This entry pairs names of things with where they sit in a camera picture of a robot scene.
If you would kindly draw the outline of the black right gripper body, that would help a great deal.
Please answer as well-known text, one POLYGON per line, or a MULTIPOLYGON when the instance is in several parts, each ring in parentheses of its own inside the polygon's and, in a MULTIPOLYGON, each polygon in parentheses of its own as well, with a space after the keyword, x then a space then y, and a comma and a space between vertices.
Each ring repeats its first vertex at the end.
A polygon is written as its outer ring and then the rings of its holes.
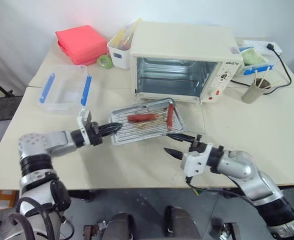
POLYGON ((192 141, 189 147, 189 152, 203 153, 207 148, 207 144, 201 142, 202 135, 198 134, 192 141))

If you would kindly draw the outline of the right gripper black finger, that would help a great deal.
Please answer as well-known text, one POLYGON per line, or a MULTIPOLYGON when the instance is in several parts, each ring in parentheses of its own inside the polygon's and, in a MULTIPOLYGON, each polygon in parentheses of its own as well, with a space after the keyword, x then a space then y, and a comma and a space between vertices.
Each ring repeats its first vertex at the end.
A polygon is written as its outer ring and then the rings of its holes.
POLYGON ((178 160, 182 160, 183 159, 183 156, 184 156, 184 153, 179 151, 179 150, 175 150, 175 149, 172 149, 172 148, 164 148, 164 150, 169 154, 171 155, 172 157, 174 157, 175 159, 178 159, 178 160))
POLYGON ((170 133, 167 134, 167 136, 173 140, 179 141, 179 142, 188 142, 192 143, 195 140, 195 137, 182 134, 182 133, 170 133))

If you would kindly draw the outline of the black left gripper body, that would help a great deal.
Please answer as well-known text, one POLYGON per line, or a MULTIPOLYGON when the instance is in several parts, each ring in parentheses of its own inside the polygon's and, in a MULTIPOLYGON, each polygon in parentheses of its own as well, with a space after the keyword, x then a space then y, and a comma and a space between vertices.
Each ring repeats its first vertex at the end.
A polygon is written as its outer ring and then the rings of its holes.
POLYGON ((91 122, 88 126, 88 137, 92 146, 97 146, 103 143, 102 131, 104 126, 99 126, 97 122, 91 122))

